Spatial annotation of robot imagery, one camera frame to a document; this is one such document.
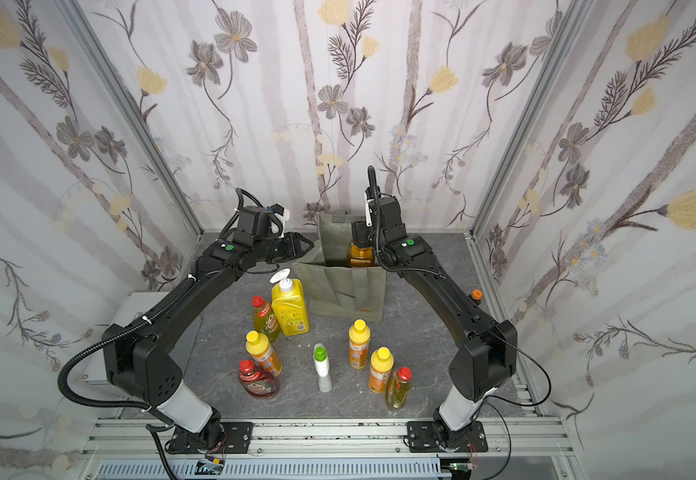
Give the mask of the orange bottle yellow cap left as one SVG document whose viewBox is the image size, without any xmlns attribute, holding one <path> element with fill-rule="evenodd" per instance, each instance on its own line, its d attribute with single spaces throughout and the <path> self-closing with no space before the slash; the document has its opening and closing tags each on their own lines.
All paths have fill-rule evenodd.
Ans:
<svg viewBox="0 0 696 480">
<path fill-rule="evenodd" d="M 274 377 L 282 373 L 283 364 L 265 334 L 256 330 L 249 331 L 246 335 L 246 350 L 265 371 Z"/>
</svg>

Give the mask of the green fabric shopping bag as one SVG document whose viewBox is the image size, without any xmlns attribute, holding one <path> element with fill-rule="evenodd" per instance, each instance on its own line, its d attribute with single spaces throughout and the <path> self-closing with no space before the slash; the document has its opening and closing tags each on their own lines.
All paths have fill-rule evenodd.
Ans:
<svg viewBox="0 0 696 480">
<path fill-rule="evenodd" d="M 350 264 L 351 248 L 356 245 L 356 223 L 365 225 L 365 217 L 346 213 L 319 215 L 318 240 L 293 268 L 309 296 L 310 312 L 380 322 L 387 273 L 379 266 Z"/>
</svg>

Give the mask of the red soap bottle red cap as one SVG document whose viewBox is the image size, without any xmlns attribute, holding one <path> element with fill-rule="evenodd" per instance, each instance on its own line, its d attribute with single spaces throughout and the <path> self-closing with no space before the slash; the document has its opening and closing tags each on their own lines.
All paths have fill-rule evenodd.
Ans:
<svg viewBox="0 0 696 480">
<path fill-rule="evenodd" d="M 252 360 L 242 360 L 238 378 L 246 392 L 255 398 L 273 398 L 279 391 L 278 379 Z"/>
</svg>

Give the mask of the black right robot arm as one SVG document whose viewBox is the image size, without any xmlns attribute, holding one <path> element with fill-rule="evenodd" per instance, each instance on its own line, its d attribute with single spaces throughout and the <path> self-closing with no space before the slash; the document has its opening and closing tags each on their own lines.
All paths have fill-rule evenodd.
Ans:
<svg viewBox="0 0 696 480">
<path fill-rule="evenodd" d="M 445 271 L 433 248 L 407 232 L 398 199 L 378 186 L 376 170 L 367 169 L 365 221 L 375 260 L 414 287 L 447 327 L 457 346 L 448 372 L 452 387 L 430 422 L 410 422 L 412 452 L 457 451 L 480 442 L 477 414 L 495 392 L 517 373 L 520 355 L 514 324 L 499 322 L 477 305 Z"/>
</svg>

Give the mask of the large orange pump soap bottle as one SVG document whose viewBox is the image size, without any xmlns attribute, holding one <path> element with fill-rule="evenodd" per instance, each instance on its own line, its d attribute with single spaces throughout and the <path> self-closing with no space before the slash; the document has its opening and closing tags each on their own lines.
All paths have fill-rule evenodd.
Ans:
<svg viewBox="0 0 696 480">
<path fill-rule="evenodd" d="M 375 265 L 373 248 L 352 243 L 348 251 L 348 264 L 351 268 L 373 267 Z"/>
</svg>

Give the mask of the green bottle red cap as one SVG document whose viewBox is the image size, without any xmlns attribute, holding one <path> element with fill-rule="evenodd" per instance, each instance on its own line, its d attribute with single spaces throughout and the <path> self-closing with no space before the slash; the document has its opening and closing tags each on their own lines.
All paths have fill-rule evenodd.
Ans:
<svg viewBox="0 0 696 480">
<path fill-rule="evenodd" d="M 255 295 L 253 297 L 253 309 L 254 329 L 258 333 L 266 335 L 268 340 L 274 343 L 281 334 L 281 328 L 271 303 L 262 296 Z"/>
<path fill-rule="evenodd" d="M 405 406 L 412 377 L 409 367 L 400 367 L 390 376 L 385 396 L 385 403 L 389 410 L 396 411 Z"/>
</svg>

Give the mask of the white bottle green cap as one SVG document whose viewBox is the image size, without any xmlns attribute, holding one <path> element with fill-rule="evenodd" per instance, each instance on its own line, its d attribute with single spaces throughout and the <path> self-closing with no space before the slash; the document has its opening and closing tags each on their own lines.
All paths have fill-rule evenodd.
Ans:
<svg viewBox="0 0 696 480">
<path fill-rule="evenodd" d="M 322 393 L 328 393 L 332 390 L 333 384 L 331 379 L 329 355 L 324 344 L 317 343 L 314 346 L 313 359 L 318 376 L 319 390 Z"/>
</svg>

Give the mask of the small bottle orange cap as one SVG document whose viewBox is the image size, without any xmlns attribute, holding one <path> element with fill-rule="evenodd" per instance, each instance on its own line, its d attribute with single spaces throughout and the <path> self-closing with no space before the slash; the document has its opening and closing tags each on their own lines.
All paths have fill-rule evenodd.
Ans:
<svg viewBox="0 0 696 480">
<path fill-rule="evenodd" d="M 471 294 L 471 298 L 475 302 L 476 305 L 480 305 L 482 303 L 483 296 L 484 296 L 483 292 L 479 289 L 475 289 Z"/>
</svg>

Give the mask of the orange bottle yellow cap right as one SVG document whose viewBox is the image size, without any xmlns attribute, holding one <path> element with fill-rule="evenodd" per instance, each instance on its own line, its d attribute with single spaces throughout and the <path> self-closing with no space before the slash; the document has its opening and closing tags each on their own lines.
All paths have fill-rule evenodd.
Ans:
<svg viewBox="0 0 696 480">
<path fill-rule="evenodd" d="M 368 386 L 373 393 L 384 393 L 395 364 L 395 358 L 388 347 L 377 349 L 370 358 L 370 377 Z"/>
</svg>

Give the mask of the orange bottle yellow cap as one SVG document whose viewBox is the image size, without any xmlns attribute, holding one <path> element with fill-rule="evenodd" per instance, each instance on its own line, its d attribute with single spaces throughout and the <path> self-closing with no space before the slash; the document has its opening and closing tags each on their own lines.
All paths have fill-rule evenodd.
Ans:
<svg viewBox="0 0 696 480">
<path fill-rule="evenodd" d="M 282 373 L 283 364 L 265 334 L 256 330 L 249 331 L 246 335 L 246 350 L 265 371 L 274 377 Z"/>
<path fill-rule="evenodd" d="M 363 369 L 369 361 L 371 330 L 363 319 L 357 319 L 349 329 L 349 361 L 352 368 Z"/>
<path fill-rule="evenodd" d="M 368 386 L 373 393 L 384 393 L 395 364 L 395 358 L 388 347 L 377 349 L 370 358 L 370 377 Z"/>
</svg>

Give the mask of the orange bottle yellow cap middle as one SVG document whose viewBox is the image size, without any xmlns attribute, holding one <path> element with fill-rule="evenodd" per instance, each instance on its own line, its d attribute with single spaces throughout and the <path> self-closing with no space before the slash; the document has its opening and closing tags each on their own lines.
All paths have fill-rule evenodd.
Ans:
<svg viewBox="0 0 696 480">
<path fill-rule="evenodd" d="M 371 330 L 363 319 L 357 319 L 349 329 L 349 361 L 352 368 L 363 369 L 369 361 Z"/>
</svg>

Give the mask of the green bottle red cap front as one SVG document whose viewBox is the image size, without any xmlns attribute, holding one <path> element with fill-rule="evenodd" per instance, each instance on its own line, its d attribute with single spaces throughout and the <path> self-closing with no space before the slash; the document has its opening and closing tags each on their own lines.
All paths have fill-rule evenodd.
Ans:
<svg viewBox="0 0 696 480">
<path fill-rule="evenodd" d="M 412 377 L 409 367 L 400 367 L 390 376 L 385 396 L 385 403 L 389 410 L 396 411 L 405 406 Z"/>
</svg>

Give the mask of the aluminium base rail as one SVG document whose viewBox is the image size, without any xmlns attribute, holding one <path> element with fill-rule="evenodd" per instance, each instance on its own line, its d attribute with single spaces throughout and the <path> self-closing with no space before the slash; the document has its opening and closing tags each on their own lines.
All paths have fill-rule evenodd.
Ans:
<svg viewBox="0 0 696 480">
<path fill-rule="evenodd" d="M 185 479 L 582 479 L 571 438 L 555 417 L 484 417 L 456 451 L 414 453 L 405 418 L 256 419 L 229 429 L 210 458 L 176 454 Z"/>
</svg>

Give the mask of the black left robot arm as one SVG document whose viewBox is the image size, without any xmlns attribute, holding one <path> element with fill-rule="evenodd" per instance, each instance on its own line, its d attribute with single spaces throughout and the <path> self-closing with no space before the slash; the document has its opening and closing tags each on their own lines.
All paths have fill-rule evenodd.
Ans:
<svg viewBox="0 0 696 480">
<path fill-rule="evenodd" d="M 91 408 L 133 408 L 153 415 L 188 443 L 207 452 L 226 437 L 220 413 L 185 383 L 170 353 L 205 308 L 260 263 L 276 267 L 302 258 L 314 243 L 284 228 L 286 210 L 264 206 L 237 189 L 237 207 L 218 238 L 197 258 L 186 277 L 150 310 L 127 326 L 112 325 L 101 340 L 69 359 L 58 374 L 58 390 L 69 401 Z M 104 401 L 72 390 L 71 371 L 95 352 L 103 354 L 110 384 L 128 399 Z"/>
</svg>

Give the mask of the large yellow pump soap bottle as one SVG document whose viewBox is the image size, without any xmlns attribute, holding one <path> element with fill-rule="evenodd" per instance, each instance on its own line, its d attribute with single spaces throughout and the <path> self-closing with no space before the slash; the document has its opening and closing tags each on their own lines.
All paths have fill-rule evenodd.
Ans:
<svg viewBox="0 0 696 480">
<path fill-rule="evenodd" d="M 289 268 L 281 269 L 270 279 L 273 285 L 272 308 L 286 336 L 300 335 L 310 330 L 302 283 L 299 279 L 293 279 L 290 272 Z"/>
</svg>

